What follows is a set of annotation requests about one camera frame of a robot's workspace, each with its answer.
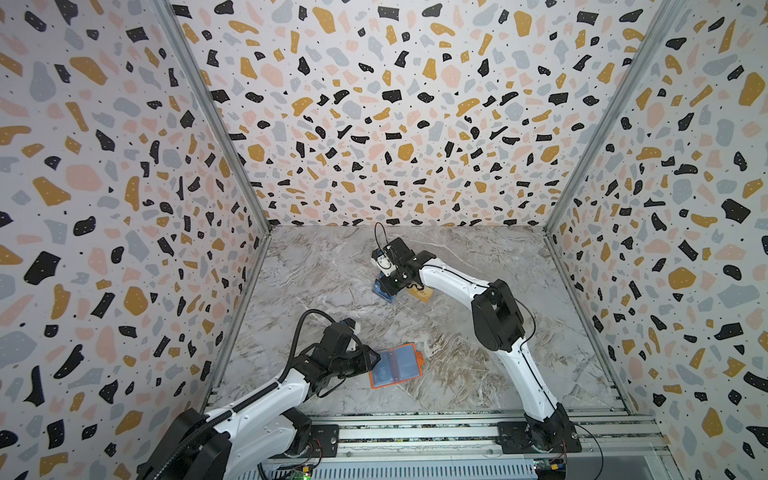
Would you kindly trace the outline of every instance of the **gray marble surface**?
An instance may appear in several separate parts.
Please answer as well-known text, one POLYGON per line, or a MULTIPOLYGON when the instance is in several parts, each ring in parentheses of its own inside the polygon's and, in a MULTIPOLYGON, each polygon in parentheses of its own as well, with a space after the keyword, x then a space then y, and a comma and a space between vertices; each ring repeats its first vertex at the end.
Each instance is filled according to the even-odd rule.
MULTIPOLYGON (((536 315, 528 344, 552 392, 566 408, 621 407, 614 398, 537 227, 390 227, 416 252, 428 250, 481 279, 501 278, 536 315)), ((372 390, 369 377, 348 379, 306 414, 519 410, 522 403, 495 356, 480 345, 472 315, 442 292, 428 303, 402 291, 393 304, 371 291, 377 269, 369 227, 278 227, 267 251, 217 403, 230 402, 279 374, 296 322, 308 308, 361 322, 374 349, 414 342, 423 376, 372 390)), ((526 333, 533 324, 524 311, 526 333)), ((318 341, 325 320, 310 316, 299 348, 318 341)))

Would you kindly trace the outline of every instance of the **terrazzo wall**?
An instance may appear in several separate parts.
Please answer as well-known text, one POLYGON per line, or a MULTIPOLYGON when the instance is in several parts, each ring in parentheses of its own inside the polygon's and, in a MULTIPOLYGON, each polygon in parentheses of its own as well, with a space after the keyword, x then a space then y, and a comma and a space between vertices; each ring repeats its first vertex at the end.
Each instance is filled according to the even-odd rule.
POLYGON ((178 0, 272 224, 547 220, 660 2, 178 0))
POLYGON ((255 263, 145 8, 0 5, 0 478, 135 478, 200 405, 255 263))
POLYGON ((687 478, 768 478, 766 45, 764 0, 686 10, 554 233, 687 478))

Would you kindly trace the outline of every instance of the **pink speckle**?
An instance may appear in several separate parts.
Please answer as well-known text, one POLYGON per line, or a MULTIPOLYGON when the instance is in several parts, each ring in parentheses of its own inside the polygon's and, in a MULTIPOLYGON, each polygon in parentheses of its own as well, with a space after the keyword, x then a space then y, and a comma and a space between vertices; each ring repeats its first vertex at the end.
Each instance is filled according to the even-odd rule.
POLYGON ((217 303, 212 309, 210 309, 210 314, 214 317, 214 319, 221 318, 226 312, 227 308, 221 302, 217 303))
POLYGON ((155 118, 141 118, 141 124, 144 125, 149 131, 154 133, 157 130, 157 119, 155 118))
POLYGON ((672 249, 670 248, 669 243, 655 238, 645 246, 645 251, 647 253, 669 253, 672 249))
POLYGON ((74 334, 76 337, 78 337, 80 340, 90 340, 94 337, 94 330, 93 329, 86 329, 78 327, 74 329, 74 334))
POLYGON ((27 243, 40 243, 42 242, 42 237, 38 237, 37 235, 17 235, 16 236, 16 243, 19 245, 26 245, 27 243))
POLYGON ((51 352, 48 353, 48 355, 45 356, 45 361, 50 363, 56 360, 56 357, 61 355, 61 352, 64 352, 67 349, 66 345, 60 345, 51 350, 51 352))
POLYGON ((350 26, 349 26, 349 19, 346 17, 346 12, 341 12, 341 15, 337 17, 339 19, 339 23, 342 27, 344 27, 344 32, 349 33, 350 26))
POLYGON ((657 102, 648 108, 648 127, 654 128, 664 119, 664 106, 657 102))
POLYGON ((462 11, 458 9, 458 5, 453 7, 453 25, 456 25, 459 28, 464 26, 462 11))
POLYGON ((208 12, 206 12, 204 8, 201 8, 200 10, 197 11, 197 14, 200 16, 200 18, 203 19, 203 23, 205 24, 205 26, 210 27, 210 15, 208 14, 208 12))
POLYGON ((123 124, 123 130, 130 131, 132 134, 136 133, 137 123, 133 120, 126 120, 123 124))
POLYGON ((88 409, 85 412, 83 412, 84 419, 93 420, 95 415, 96 415, 96 404, 89 406, 88 409))
POLYGON ((139 280, 141 278, 141 272, 138 270, 134 270, 130 267, 125 269, 125 273, 123 273, 123 282, 130 282, 132 280, 139 280))
POLYGON ((440 78, 445 82, 445 85, 447 85, 449 88, 457 88, 458 83, 462 78, 461 71, 454 67, 453 65, 449 65, 442 69, 440 72, 440 78))
POLYGON ((107 274, 107 256, 101 248, 91 249, 91 255, 88 256, 88 266, 100 275, 107 274))
POLYGON ((29 116, 29 112, 26 108, 22 107, 21 105, 17 105, 10 100, 6 100, 3 97, 0 97, 0 110, 4 111, 6 114, 11 115, 12 117, 29 116))
POLYGON ((66 176, 67 185, 75 190, 95 192, 102 186, 101 178, 90 165, 70 165, 67 167, 66 176))
POLYGON ((264 20, 261 19, 259 14, 256 12, 256 9, 253 8, 250 2, 245 2, 245 4, 246 4, 246 7, 248 7, 248 15, 250 16, 250 19, 259 25, 264 25, 264 20))
POLYGON ((46 112, 48 113, 48 118, 53 118, 53 119, 64 118, 64 113, 61 112, 61 109, 56 103, 50 104, 46 112))
POLYGON ((88 299, 81 298, 78 300, 78 319, 84 319, 88 315, 90 309, 91 302, 89 302, 88 299))

